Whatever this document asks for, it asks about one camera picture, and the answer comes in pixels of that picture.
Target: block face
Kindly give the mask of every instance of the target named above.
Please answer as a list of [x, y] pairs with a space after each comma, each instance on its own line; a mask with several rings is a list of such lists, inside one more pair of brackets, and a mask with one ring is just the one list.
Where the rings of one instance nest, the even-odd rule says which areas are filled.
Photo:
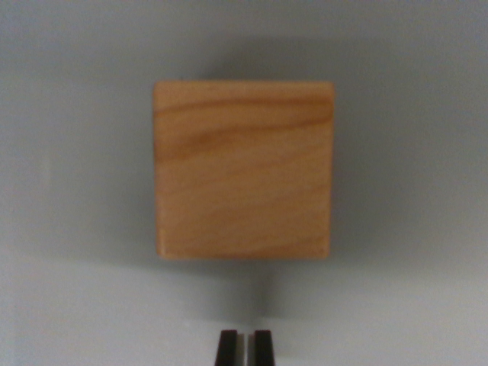
[[327, 82], [157, 83], [158, 253], [325, 257], [333, 98]]

